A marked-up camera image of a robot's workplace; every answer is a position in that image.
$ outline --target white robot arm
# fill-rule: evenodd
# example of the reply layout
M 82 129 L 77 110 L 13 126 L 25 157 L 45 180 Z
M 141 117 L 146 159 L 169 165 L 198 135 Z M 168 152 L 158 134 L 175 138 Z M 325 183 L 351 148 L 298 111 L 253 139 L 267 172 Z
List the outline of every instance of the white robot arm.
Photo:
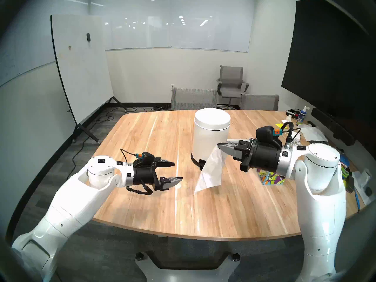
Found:
M 296 181 L 297 211 L 305 254 L 296 282 L 330 281 L 334 257 L 346 217 L 346 192 L 340 155 L 326 144 L 291 146 L 292 122 L 283 146 L 272 126 L 257 129 L 249 141 L 224 142 L 218 147 L 241 161 L 240 170 L 261 168 Z
M 91 158 L 59 188 L 38 225 L 31 232 L 19 236 L 12 248 L 35 272 L 41 274 L 43 281 L 49 281 L 65 242 L 93 218 L 115 187 L 126 187 L 129 191 L 145 195 L 152 194 L 147 183 L 152 184 L 155 191 L 168 190 L 183 178 L 161 177 L 158 180 L 155 168 L 174 165 L 148 152 L 143 152 L 134 163 L 115 161 L 109 156 Z M 121 176 L 115 174 L 115 169 L 120 170 Z M 146 191 L 130 188 L 138 184 L 142 184 Z

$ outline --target spray bottle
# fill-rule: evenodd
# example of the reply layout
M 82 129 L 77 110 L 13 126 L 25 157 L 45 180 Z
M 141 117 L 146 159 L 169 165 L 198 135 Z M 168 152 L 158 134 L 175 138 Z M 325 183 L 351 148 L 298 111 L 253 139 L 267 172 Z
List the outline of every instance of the spray bottle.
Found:
M 304 106 L 304 109 L 301 110 L 301 112 L 299 114 L 298 120 L 296 120 L 296 125 L 303 124 L 304 118 L 305 118 L 305 116 L 307 114 L 307 110 L 309 110 L 309 107 Z

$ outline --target marker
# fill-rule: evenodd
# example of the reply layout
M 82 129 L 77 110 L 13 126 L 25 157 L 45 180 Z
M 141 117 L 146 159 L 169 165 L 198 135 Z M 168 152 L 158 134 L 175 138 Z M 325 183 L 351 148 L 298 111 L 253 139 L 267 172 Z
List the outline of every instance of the marker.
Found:
M 287 113 L 287 114 L 291 114 L 291 115 L 293 115 L 293 116 L 295 116 L 295 117 L 298 117 L 298 116 L 299 116 L 298 114 L 293 113 L 293 112 L 290 112 L 290 111 L 287 111 L 287 110 L 286 110 L 286 113 Z

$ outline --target office chair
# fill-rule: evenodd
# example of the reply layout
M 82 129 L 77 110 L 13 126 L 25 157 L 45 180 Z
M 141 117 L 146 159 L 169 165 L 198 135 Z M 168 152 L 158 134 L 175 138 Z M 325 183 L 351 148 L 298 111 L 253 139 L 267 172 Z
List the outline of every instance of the office chair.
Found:
M 241 94 L 248 89 L 249 83 L 243 81 L 243 67 L 225 67 L 221 65 L 218 82 L 218 95 L 223 99 L 229 98 L 229 103 L 222 109 L 234 109 L 231 107 L 231 100 L 234 98 L 241 99 Z M 242 91 L 242 84 L 246 84 L 246 88 Z
M 199 110 L 217 107 L 215 89 L 180 89 L 172 87 L 171 110 Z
M 240 109 L 242 110 L 278 110 L 278 95 L 242 94 Z

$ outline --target tissue box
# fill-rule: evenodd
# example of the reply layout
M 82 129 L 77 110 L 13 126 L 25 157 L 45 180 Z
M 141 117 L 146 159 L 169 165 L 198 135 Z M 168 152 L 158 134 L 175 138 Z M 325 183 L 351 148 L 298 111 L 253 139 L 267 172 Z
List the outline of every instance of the tissue box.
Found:
M 286 179 L 286 177 L 265 170 L 257 169 L 257 173 L 263 185 L 282 185 Z

